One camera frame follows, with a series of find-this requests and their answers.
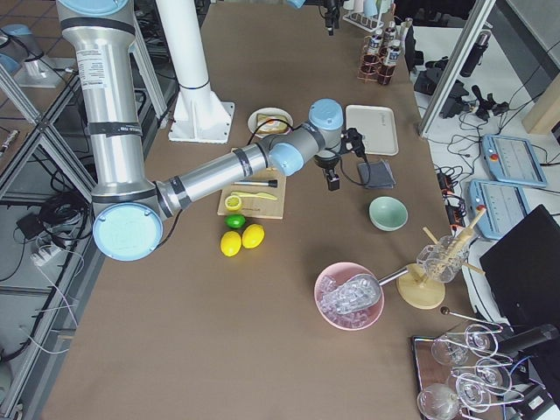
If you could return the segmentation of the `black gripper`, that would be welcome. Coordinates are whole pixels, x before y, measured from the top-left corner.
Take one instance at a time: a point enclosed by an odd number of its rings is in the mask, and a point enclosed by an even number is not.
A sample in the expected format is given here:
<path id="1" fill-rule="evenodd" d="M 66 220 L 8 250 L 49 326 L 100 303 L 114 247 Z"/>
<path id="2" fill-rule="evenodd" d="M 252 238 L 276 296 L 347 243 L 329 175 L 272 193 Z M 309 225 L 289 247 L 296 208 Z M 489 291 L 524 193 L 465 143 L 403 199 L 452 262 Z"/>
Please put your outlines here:
<path id="1" fill-rule="evenodd" d="M 329 36 L 334 35 L 334 26 L 339 25 L 340 20 L 340 1 L 339 0 L 324 0 L 322 6 L 325 8 L 324 20 L 325 25 L 328 26 L 327 32 Z"/>
<path id="2" fill-rule="evenodd" d="M 329 190 L 338 190 L 340 188 L 340 176 L 336 172 L 336 167 L 340 158 L 336 154 L 330 157 L 315 155 L 313 160 L 314 163 L 322 169 L 327 183 L 327 188 Z"/>

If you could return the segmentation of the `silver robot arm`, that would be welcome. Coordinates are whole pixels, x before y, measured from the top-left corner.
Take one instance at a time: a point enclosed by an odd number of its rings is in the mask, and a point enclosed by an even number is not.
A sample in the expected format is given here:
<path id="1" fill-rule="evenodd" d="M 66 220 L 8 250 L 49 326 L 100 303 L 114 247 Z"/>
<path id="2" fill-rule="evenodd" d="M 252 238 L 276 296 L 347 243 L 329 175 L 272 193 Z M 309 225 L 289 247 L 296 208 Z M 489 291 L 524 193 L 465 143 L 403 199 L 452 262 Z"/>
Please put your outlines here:
<path id="1" fill-rule="evenodd" d="M 340 28 L 340 8 L 343 3 L 338 0 L 287 0 L 287 4 L 294 9 L 301 9 L 304 5 L 316 5 L 329 36 L 333 36 L 334 31 Z"/>
<path id="2" fill-rule="evenodd" d="M 161 1 L 157 8 L 179 84 L 171 137 L 224 144 L 234 105 L 211 89 L 194 4 Z M 342 107 L 321 99 L 285 135 L 266 136 L 164 182 L 150 181 L 130 68 L 137 36 L 132 3 L 60 1 L 57 10 L 63 37 L 76 52 L 94 152 L 93 237 L 110 258 L 144 258 L 161 242 L 164 221 L 194 201 L 268 167 L 291 175 L 340 144 Z"/>

